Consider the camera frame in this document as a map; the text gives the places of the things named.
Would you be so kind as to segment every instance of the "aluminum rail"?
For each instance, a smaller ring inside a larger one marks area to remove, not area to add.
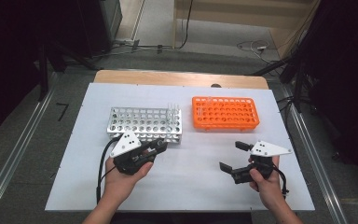
[[[13,147],[5,165],[3,166],[0,172],[0,200],[5,193],[5,190],[11,180],[11,177],[14,175],[17,166],[19,165],[22,155],[24,154],[28,143],[30,142],[34,131],[39,124],[39,121],[42,119],[43,114],[45,113],[48,103],[51,99],[51,96],[55,92],[56,85],[60,79],[60,76],[57,73],[53,73],[50,78],[50,90],[46,94],[43,101],[37,103],[34,112],[30,119],[28,120],[24,130],[21,133],[19,140],[16,145]]]
[[[293,95],[290,88],[287,85],[283,86],[282,88],[285,97],[289,97]],[[316,179],[318,180],[322,194],[324,195],[324,200],[330,211],[330,215],[334,220],[334,223],[337,224],[349,223],[347,218],[345,217],[341,203],[336,195],[336,192],[328,177],[328,174],[324,169],[324,165],[321,159],[319,158],[318,152],[316,151],[315,145],[313,144],[313,141],[310,137],[310,132],[307,129],[302,114],[298,114],[296,112],[296,109],[293,107],[291,107],[291,113],[295,121],[296,127],[298,129],[298,132],[301,136],[301,140],[306,149],[308,158],[310,159],[310,164],[312,166],[313,172],[316,175]]]

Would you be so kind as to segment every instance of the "white tabletop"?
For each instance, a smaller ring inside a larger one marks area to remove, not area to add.
[[[208,132],[192,126],[193,96],[250,97],[260,124],[246,132]],[[232,212],[266,210],[247,184],[236,185],[219,162],[234,169],[248,165],[249,153],[235,141],[254,144],[263,140],[292,148],[272,91],[91,83],[62,158],[46,205],[47,211],[89,211],[96,205],[95,188],[101,155],[109,141],[106,133],[110,109],[164,108],[178,104],[183,113],[181,145],[169,145],[156,157],[147,177],[135,186],[120,211]],[[295,154],[281,156],[280,169],[290,190],[286,201],[294,210],[314,210]]]

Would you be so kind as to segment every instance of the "wooden table edge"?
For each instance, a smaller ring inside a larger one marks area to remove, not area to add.
[[[191,72],[101,70],[95,75],[94,82],[189,87],[211,87],[218,84],[222,88],[269,90],[269,85],[263,77]]]

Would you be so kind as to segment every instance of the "black wire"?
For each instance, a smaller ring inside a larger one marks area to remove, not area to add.
[[[277,100],[277,104],[280,103],[280,102],[283,102],[283,101],[288,101],[288,100],[292,100],[293,99],[293,96],[289,96],[289,97],[285,97],[281,100]]]
[[[108,172],[106,172],[103,177],[101,177],[100,183],[103,182],[103,179],[107,176],[107,174],[109,174],[110,172],[112,172],[114,169],[116,168],[116,166],[112,167],[112,169],[110,169]]]
[[[286,176],[284,175],[284,173],[278,169],[278,167],[276,165],[273,165],[272,168],[278,172],[278,174],[281,176],[281,179],[282,179],[282,195],[283,195],[283,198],[286,199],[286,194],[289,192],[289,190],[287,189],[286,187]]]
[[[98,184],[97,184],[97,189],[96,189],[96,193],[97,193],[97,203],[101,200],[101,182],[103,180],[102,178],[102,174],[103,174],[103,163],[104,163],[104,158],[106,155],[106,151],[107,149],[110,147],[110,145],[112,145],[114,142],[118,141],[121,137],[121,135],[119,135],[118,137],[114,137],[112,138],[112,140],[110,140],[107,144],[106,147],[103,150],[103,155],[101,156],[101,161],[100,161],[100,170],[98,172]]]
[[[175,49],[182,49],[185,46],[186,42],[187,42],[187,38],[188,38],[188,22],[190,21],[190,15],[191,15],[191,8],[192,7],[193,7],[193,0],[191,0],[191,2],[190,2],[190,8],[188,9],[188,14],[187,14],[185,41],[182,43],[182,45],[179,48],[175,48]]]
[[[278,68],[281,68],[281,69],[282,69],[282,71],[281,71],[281,73],[282,73],[283,70],[284,70],[284,66],[281,66],[281,67],[278,67]],[[274,71],[278,74],[278,77],[279,77],[279,76],[281,75],[281,73],[277,71],[278,68],[275,68]]]
[[[182,8],[185,8],[185,1],[182,1]],[[182,20],[181,20],[181,27],[180,27],[180,30],[181,32],[183,32],[183,15],[184,15],[184,11],[182,10]],[[181,34],[181,41],[182,41],[182,44],[183,44],[183,34]]]
[[[171,46],[167,46],[167,45],[137,45],[135,47],[139,47],[139,48],[150,48],[150,49],[172,49]]]
[[[304,32],[305,32],[306,30],[304,29],[302,32],[301,32],[301,35],[298,37],[298,40],[297,40],[297,47],[299,47],[300,46],[300,41],[301,41],[301,37],[303,36],[303,34],[304,34]]]
[[[292,133],[290,132],[289,125],[288,125],[289,112],[290,112],[290,109],[292,108],[292,104],[293,104],[293,101],[291,100],[287,103],[287,105],[284,108],[282,108],[282,110],[284,110],[284,123],[283,124],[284,124],[284,127],[286,128],[287,134],[289,135],[289,140],[292,143],[293,151],[295,152],[297,162],[298,162],[298,164],[300,164],[300,159],[298,157],[298,151],[297,151],[297,147],[295,144],[295,140],[293,139]]]

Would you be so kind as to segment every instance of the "black curtain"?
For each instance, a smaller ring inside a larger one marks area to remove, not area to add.
[[[0,1],[0,125],[40,80],[30,6]]]
[[[303,55],[306,73],[318,79],[310,99],[341,158],[358,165],[358,0],[322,1],[316,16],[325,11]]]

